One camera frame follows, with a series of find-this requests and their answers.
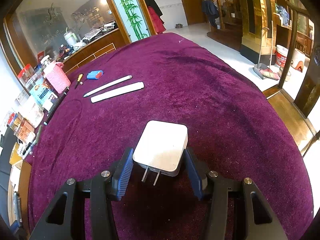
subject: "ceiling light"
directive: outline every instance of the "ceiling light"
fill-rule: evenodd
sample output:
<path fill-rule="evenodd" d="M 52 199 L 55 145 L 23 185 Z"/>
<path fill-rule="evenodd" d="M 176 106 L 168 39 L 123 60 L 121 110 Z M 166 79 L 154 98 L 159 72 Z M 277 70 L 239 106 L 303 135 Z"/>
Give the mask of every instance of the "ceiling light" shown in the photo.
<path fill-rule="evenodd" d="M 101 3 L 102 5 L 108 4 L 107 0 L 100 0 L 100 3 Z"/>

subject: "table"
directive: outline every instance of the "table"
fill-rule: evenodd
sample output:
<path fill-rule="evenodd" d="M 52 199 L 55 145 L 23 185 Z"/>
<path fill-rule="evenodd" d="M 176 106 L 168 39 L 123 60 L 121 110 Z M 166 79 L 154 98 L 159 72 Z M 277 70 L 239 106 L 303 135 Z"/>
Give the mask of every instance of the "table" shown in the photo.
<path fill-rule="evenodd" d="M 103 70 L 75 90 L 76 78 Z M 91 103 L 82 96 L 123 76 L 145 88 Z M 31 156 L 29 221 L 33 229 L 54 193 L 69 178 L 88 179 L 135 147 L 150 120 L 184 124 L 188 146 L 212 170 L 252 178 L 290 240 L 313 219 L 307 170 L 284 123 L 247 78 L 197 44 L 174 33 L 134 42 L 70 74 L 70 91 Z M 142 183 L 134 165 L 126 195 L 113 203 L 119 239 L 198 239 L 206 204 L 193 195 L 185 171 Z M 90 207 L 86 205 L 86 218 Z M 86 220 L 87 239 L 90 220 Z"/>

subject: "bottle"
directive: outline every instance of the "bottle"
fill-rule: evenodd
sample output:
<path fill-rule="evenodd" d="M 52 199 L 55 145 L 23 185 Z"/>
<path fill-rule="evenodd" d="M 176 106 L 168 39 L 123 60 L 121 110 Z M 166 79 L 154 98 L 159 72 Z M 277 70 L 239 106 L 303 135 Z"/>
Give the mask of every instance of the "bottle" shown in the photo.
<path fill-rule="evenodd" d="M 41 60 L 41 64 L 44 66 L 43 71 L 46 79 L 59 94 L 71 85 L 70 80 L 62 70 L 63 63 L 56 62 L 47 55 Z"/>

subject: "white marker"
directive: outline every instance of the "white marker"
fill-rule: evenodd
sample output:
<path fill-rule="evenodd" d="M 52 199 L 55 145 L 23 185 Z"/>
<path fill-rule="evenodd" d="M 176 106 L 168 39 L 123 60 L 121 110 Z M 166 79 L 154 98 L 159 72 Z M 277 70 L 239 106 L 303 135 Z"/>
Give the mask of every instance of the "white marker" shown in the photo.
<path fill-rule="evenodd" d="M 113 89 L 113 90 L 105 92 L 105 93 L 103 93 L 101 95 L 97 95 L 95 97 L 92 97 L 91 98 L 91 102 L 95 103 L 95 102 L 98 102 L 98 101 L 101 101 L 101 100 L 104 100 L 104 99 L 107 99 L 107 98 L 111 98 L 111 97 L 115 97 L 115 96 L 118 96 L 118 95 L 122 95 L 122 94 L 125 94 L 125 93 L 128 93 L 128 92 L 132 92 L 132 91 L 135 91 L 135 90 L 139 90 L 141 88 L 144 88 L 143 82 L 137 82 L 137 83 L 134 83 L 134 84 L 131 84 L 131 85 L 127 85 L 127 86 L 124 86 L 124 87 L 120 87 L 120 88 L 117 88 L 117 89 Z"/>
<path fill-rule="evenodd" d="M 112 82 L 110 82 L 110 83 L 108 83 L 108 84 L 105 84 L 105 85 L 103 85 L 103 86 L 101 86 L 101 87 L 96 88 L 95 90 L 92 90 L 92 91 L 86 93 L 83 97 L 84 97 L 84 98 L 85 98 L 85 97 L 88 97 L 88 96 L 90 96 L 90 95 L 92 95 L 92 94 L 94 94 L 94 93 L 96 93 L 96 92 L 99 92 L 99 91 L 105 89 L 105 88 L 108 88 L 108 87 L 111 87 L 111 86 L 113 86 L 113 85 L 119 84 L 119 83 L 121 83 L 121 82 L 123 82 L 123 81 L 126 81 L 126 80 L 128 80 L 128 79 L 131 79 L 131 78 L 132 78 L 131 75 L 130 75 L 130 76 L 123 77 L 123 78 L 119 78 L 119 79 L 117 79 L 117 80 L 115 80 L 115 81 L 112 81 Z"/>

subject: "plastic jar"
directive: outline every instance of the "plastic jar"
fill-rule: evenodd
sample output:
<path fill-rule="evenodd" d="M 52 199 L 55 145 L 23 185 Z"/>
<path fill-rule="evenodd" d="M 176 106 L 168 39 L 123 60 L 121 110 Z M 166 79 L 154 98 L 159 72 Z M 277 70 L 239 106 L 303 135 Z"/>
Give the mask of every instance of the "plastic jar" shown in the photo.
<path fill-rule="evenodd" d="M 19 73 L 18 78 L 22 85 L 26 85 L 31 77 L 35 74 L 35 71 L 30 64 L 26 65 Z"/>
<path fill-rule="evenodd" d="M 21 141 L 28 144 L 33 141 L 36 137 L 34 133 L 35 129 L 29 124 L 26 119 L 22 119 L 20 126 L 18 127 L 17 131 L 14 133 Z"/>
<path fill-rule="evenodd" d="M 33 128 L 37 128 L 44 117 L 43 109 L 37 104 L 32 95 L 23 106 L 19 107 L 19 112 L 29 121 Z"/>
<path fill-rule="evenodd" d="M 25 84 L 25 87 L 41 106 L 50 97 L 52 92 L 49 84 L 44 80 L 41 71 L 35 73 Z"/>

